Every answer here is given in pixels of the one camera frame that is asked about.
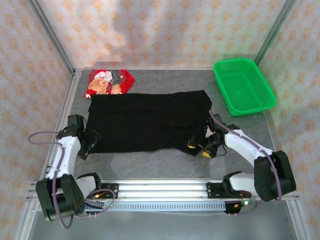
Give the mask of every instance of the black pants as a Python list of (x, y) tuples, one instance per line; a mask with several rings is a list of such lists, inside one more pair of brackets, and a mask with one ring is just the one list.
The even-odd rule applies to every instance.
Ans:
[(102, 135), (93, 153), (128, 153), (188, 148), (202, 136), (212, 102), (204, 90), (173, 94), (93, 95), (86, 128)]

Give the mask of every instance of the wire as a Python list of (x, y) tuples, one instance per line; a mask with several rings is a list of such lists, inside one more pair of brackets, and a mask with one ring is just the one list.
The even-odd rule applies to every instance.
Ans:
[(279, 180), (279, 176), (277, 174), (277, 169), (276, 166), (274, 164), (274, 162), (272, 161), (271, 157), (269, 156), (269, 154), (263, 150), (259, 145), (257, 145), (254, 141), (252, 141), (250, 138), (243, 136), (233, 130), (231, 130), (230, 128), (228, 128), (227, 126), (223, 125), (221, 122), (219, 122), (213, 115), (212, 111), (209, 110), (209, 114), (212, 117), (213, 121), (218, 124), (220, 127), (222, 127), (223, 129), (227, 130), (229, 133), (238, 136), (241, 139), (246, 140), (248, 143), (250, 143), (252, 146), (254, 146), (257, 150), (259, 150), (259, 152), (263, 153), (266, 158), (268, 159), (270, 166), (272, 168), (273, 174), (274, 174), (274, 178), (275, 178), (275, 183), (276, 183), (276, 187), (277, 187), (277, 191), (278, 191), (278, 200), (282, 199), (282, 191), (281, 191), (281, 185), (280, 185), (280, 180)]
[(227, 154), (227, 150), (225, 149), (225, 145), (224, 145), (224, 144), (222, 145), (222, 148), (223, 148), (223, 150), (224, 150), (224, 153), (221, 154), (221, 155), (215, 156), (216, 158), (217, 158), (217, 157), (222, 157), (222, 156), (224, 156), (224, 155)]
[(98, 197), (96, 197), (96, 194), (94, 194), (94, 195), (90, 194), (90, 195), (88, 195), (88, 196), (86, 197), (86, 200), (92, 200), (92, 199), (101, 198), (102, 194), (103, 194), (103, 193), (99, 194)]
[(68, 225), (66, 225), (66, 223), (63, 220), (63, 217), (61, 215), (59, 206), (58, 206), (58, 201), (57, 201), (57, 196), (56, 196), (56, 183), (57, 183), (57, 175), (58, 175), (58, 171), (60, 169), (60, 166), (62, 164), (62, 161), (64, 159), (65, 156), (65, 148), (63, 147), (63, 145), (60, 142), (57, 141), (50, 141), (50, 142), (34, 142), (31, 140), (31, 138), (35, 135), (38, 134), (58, 134), (58, 132), (55, 131), (38, 131), (35, 132), (33, 134), (31, 134), (30, 136), (28, 136), (28, 141), (31, 144), (35, 144), (35, 145), (59, 145), (61, 148), (61, 156), (59, 159), (59, 162), (56, 166), (56, 169), (54, 171), (53, 174), (53, 179), (52, 179), (52, 200), (53, 200), (53, 206), (54, 206), (54, 210), (56, 212), (56, 215), (58, 217), (58, 219), (60, 220), (61, 225), (65, 228), (65, 229), (69, 229), (72, 226), (73, 220), (74, 220), (74, 216), (72, 215), (70, 218), (70, 222)]
[(244, 200), (244, 194), (245, 194), (245, 192), (244, 191), (240, 191), (240, 193), (241, 193), (241, 204), (243, 204), (243, 200)]
[(263, 200), (262, 200), (262, 199), (261, 199), (260, 201), (255, 200), (254, 202), (255, 202), (255, 206), (254, 206), (252, 209), (250, 209), (249, 211), (237, 213), (237, 214), (235, 214), (235, 216), (237, 216), (237, 215), (245, 215), (245, 214), (252, 213), (252, 212), (255, 211), (258, 207), (261, 206)]
[[(114, 202), (115, 202), (115, 200), (116, 200), (116, 194), (115, 194), (115, 192), (114, 192), (113, 190), (109, 189), (109, 188), (102, 188), (102, 189), (94, 190), (94, 191), (90, 192), (90, 194), (96, 194), (96, 193), (100, 193), (100, 192), (110, 192), (110, 193), (112, 193), (113, 198), (112, 198), (111, 203), (110, 203), (105, 209), (103, 209), (102, 211), (94, 214), (95, 217), (98, 216), (98, 215), (100, 215), (100, 214), (102, 214), (102, 213), (104, 213), (104, 212), (107, 211), (109, 208), (111, 208), (112, 204), (114, 204)], [(88, 201), (88, 200), (85, 200), (84, 202), (87, 203), (87, 204), (88, 204), (88, 203), (97, 203), (96, 201)], [(90, 218), (90, 217), (91, 217), (91, 214), (85, 215), (85, 216), (75, 216), (75, 217), (78, 218), (78, 219), (85, 219), (85, 218)]]
[(93, 208), (93, 209), (104, 209), (103, 207), (91, 205), (91, 204), (89, 204), (87, 202), (85, 202), (85, 205), (87, 205), (88, 207)]
[[(66, 225), (66, 223), (64, 222), (64, 219), (61, 215), (61, 212), (60, 212), (60, 209), (59, 209), (59, 206), (58, 206), (58, 201), (57, 201), (57, 196), (56, 196), (56, 184), (57, 184), (57, 175), (58, 175), (58, 172), (60, 171), (60, 167), (61, 167), (61, 164), (63, 162), (63, 159), (64, 159), (64, 156), (65, 156), (65, 148), (64, 146), (60, 143), (60, 142), (57, 142), (57, 141), (50, 141), (50, 142), (34, 142), (31, 140), (31, 138), (35, 135), (38, 135), (38, 134), (59, 134), (58, 132), (56, 131), (38, 131), (38, 132), (35, 132), (33, 134), (31, 134), (30, 136), (28, 136), (27, 140), (29, 143), (31, 144), (35, 144), (35, 145), (59, 145), (61, 147), (61, 156), (60, 156), (60, 159), (59, 159), (59, 162), (56, 166), (56, 169), (54, 171), (54, 174), (53, 174), (53, 179), (52, 179), (52, 200), (53, 200), (53, 206), (54, 206), (54, 210), (56, 212), (56, 215), (61, 223), (61, 225), (65, 228), (65, 229), (69, 229), (71, 226), (72, 226), (72, 223), (74, 221), (74, 215), (71, 215), (71, 218), (70, 218), (70, 222), (68, 225)], [(112, 204), (115, 202), (115, 199), (116, 199), (116, 194), (113, 190), (109, 189), (109, 188), (103, 188), (103, 189), (98, 189), (98, 190), (94, 190), (92, 192), (89, 193), (89, 195), (92, 195), (92, 194), (95, 194), (95, 193), (100, 193), (100, 192), (110, 192), (112, 193), (113, 195), (113, 199), (111, 201), (111, 203), (105, 208), (103, 209), (101, 212), (99, 213), (96, 213), (95, 216), (99, 215), (99, 214), (102, 214), (103, 212), (107, 211), (111, 206)], [(91, 215), (86, 215), (86, 216), (75, 216), (76, 218), (89, 218)]]
[(83, 118), (83, 120), (85, 121), (85, 127), (87, 127), (87, 120), (85, 118)]
[(104, 198), (104, 195), (106, 194), (107, 192), (105, 191), (104, 193), (101, 194), (101, 199)]

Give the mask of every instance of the red cloth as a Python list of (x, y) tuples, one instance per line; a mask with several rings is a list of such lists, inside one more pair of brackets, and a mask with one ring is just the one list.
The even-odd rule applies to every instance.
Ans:
[[(89, 82), (88, 82), (88, 86), (89, 84), (95, 79), (95, 76), (100, 73), (100, 72), (106, 72), (108, 71), (107, 69), (93, 69), (92, 72), (89, 74)], [(118, 70), (120, 76), (123, 76), (120, 80), (120, 87), (121, 87), (121, 93), (125, 94), (129, 91), (129, 89), (132, 87), (132, 85), (134, 84), (135, 78), (125, 69), (121, 69)], [(111, 94), (111, 90), (112, 90), (112, 86), (111, 83), (108, 83), (108, 86), (106, 88), (106, 93), (105, 94)], [(90, 98), (90, 95), (95, 95), (97, 94), (96, 91), (92, 90), (92, 89), (88, 89), (86, 90), (84, 97), (85, 98)]]

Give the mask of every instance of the wall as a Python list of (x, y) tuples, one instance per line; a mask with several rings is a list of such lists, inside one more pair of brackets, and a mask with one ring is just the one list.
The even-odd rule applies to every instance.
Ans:
[(39, 0), (75, 68), (209, 68), (254, 59), (285, 0)]
[(315, 2), (296, 2), (260, 69), (278, 100), (271, 110), (277, 148), (288, 153), (307, 220), (319, 239), (320, 8)]
[[(12, 239), (47, 147), (28, 135), (54, 130), (70, 76), (26, 0), (0, 4), (0, 239)], [(49, 136), (38, 141), (49, 140)]]

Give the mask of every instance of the green basket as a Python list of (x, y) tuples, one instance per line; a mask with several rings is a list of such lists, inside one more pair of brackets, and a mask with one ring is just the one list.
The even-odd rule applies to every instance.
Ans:
[(233, 116), (259, 113), (273, 108), (277, 99), (254, 61), (235, 58), (213, 66), (216, 83)]

